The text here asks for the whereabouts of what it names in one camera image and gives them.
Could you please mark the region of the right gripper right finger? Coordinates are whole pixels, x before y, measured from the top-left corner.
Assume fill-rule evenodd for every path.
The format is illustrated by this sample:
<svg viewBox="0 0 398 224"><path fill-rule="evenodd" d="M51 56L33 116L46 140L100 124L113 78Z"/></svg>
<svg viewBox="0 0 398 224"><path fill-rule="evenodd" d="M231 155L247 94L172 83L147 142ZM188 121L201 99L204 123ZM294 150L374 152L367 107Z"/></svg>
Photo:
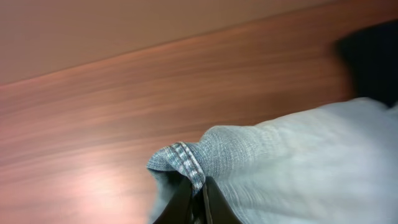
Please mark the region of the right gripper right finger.
<svg viewBox="0 0 398 224"><path fill-rule="evenodd" d="M241 224L214 178L206 177L202 187L206 224Z"/></svg>

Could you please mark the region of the light blue denim shorts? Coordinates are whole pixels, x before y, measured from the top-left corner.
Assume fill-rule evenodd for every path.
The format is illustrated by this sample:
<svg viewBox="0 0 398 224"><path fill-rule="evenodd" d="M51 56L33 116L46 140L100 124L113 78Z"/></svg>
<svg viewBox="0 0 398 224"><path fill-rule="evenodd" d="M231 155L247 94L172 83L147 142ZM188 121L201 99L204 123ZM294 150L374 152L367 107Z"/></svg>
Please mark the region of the light blue denim shorts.
<svg viewBox="0 0 398 224"><path fill-rule="evenodd" d="M148 161L154 221L187 177L214 178L243 223L396 223L397 108L369 98L215 126Z"/></svg>

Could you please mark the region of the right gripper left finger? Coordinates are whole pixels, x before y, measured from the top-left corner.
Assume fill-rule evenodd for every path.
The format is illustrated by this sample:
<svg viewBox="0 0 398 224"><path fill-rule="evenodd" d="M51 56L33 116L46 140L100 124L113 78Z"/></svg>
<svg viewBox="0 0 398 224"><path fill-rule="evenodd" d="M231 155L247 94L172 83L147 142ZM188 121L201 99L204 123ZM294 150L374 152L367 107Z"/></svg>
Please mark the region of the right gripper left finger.
<svg viewBox="0 0 398 224"><path fill-rule="evenodd" d="M154 224L189 224L192 217L192 183L185 177Z"/></svg>

